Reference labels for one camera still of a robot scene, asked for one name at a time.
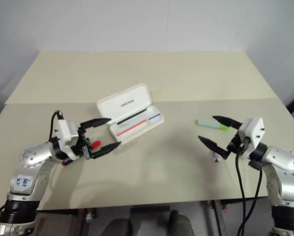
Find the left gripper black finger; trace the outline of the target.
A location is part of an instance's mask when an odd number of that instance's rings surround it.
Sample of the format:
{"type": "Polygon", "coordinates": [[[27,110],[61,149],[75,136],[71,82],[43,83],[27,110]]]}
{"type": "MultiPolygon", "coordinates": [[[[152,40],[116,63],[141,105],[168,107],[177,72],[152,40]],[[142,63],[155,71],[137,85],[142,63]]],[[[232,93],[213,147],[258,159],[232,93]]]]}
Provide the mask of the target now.
{"type": "Polygon", "coordinates": [[[111,121],[110,118],[95,118],[95,119],[91,119],[88,121],[85,121],[83,123],[80,123],[80,129],[82,130],[86,130],[88,128],[95,128],[95,127],[99,127],[101,125],[104,125],[106,123],[108,123],[109,121],[111,121]]]}
{"type": "Polygon", "coordinates": [[[97,158],[102,157],[102,156],[104,156],[106,154],[109,154],[111,151],[116,149],[120,144],[121,144],[121,142],[115,142],[115,143],[103,146],[99,150],[92,152],[91,153],[91,158],[92,159],[97,159],[97,158]]]}

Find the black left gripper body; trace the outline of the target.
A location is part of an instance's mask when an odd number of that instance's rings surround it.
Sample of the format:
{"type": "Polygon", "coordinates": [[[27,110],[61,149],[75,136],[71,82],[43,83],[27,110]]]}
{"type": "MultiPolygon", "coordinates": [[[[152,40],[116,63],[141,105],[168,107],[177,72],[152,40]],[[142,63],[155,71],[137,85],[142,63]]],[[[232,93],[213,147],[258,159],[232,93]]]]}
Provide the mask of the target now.
{"type": "Polygon", "coordinates": [[[86,129],[89,128],[85,123],[81,123],[78,128],[78,140],[77,143],[71,147],[73,153],[78,156],[84,156],[86,159],[92,158],[92,146],[89,138],[85,136],[86,129]]]}

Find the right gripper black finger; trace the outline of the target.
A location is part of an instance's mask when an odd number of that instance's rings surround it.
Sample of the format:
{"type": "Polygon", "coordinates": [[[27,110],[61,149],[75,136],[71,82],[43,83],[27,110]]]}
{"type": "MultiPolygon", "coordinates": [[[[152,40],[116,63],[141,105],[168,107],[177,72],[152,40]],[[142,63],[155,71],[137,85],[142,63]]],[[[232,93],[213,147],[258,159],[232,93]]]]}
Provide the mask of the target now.
{"type": "Polygon", "coordinates": [[[235,128],[235,129],[239,129],[242,125],[241,122],[238,122],[236,120],[233,120],[231,118],[228,118],[228,117],[224,117],[224,116],[213,116],[213,118],[218,121],[219,123],[227,126],[227,127],[232,127],[232,128],[235,128]]]}
{"type": "Polygon", "coordinates": [[[211,141],[208,138],[198,136],[199,140],[211,151],[219,154],[224,160],[226,160],[229,156],[229,151],[222,149],[215,142],[211,141]]]}

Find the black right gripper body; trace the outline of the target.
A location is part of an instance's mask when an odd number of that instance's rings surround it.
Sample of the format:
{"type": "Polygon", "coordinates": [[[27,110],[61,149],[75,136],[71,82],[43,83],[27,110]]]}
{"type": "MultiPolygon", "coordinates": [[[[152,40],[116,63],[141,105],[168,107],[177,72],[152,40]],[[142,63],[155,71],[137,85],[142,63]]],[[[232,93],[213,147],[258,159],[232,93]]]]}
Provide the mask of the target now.
{"type": "Polygon", "coordinates": [[[226,157],[229,157],[231,153],[239,154],[239,156],[241,156],[248,148],[250,142],[251,139],[249,137],[243,135],[243,138],[241,138],[239,128],[237,128],[235,136],[231,139],[227,146],[226,157]]]}

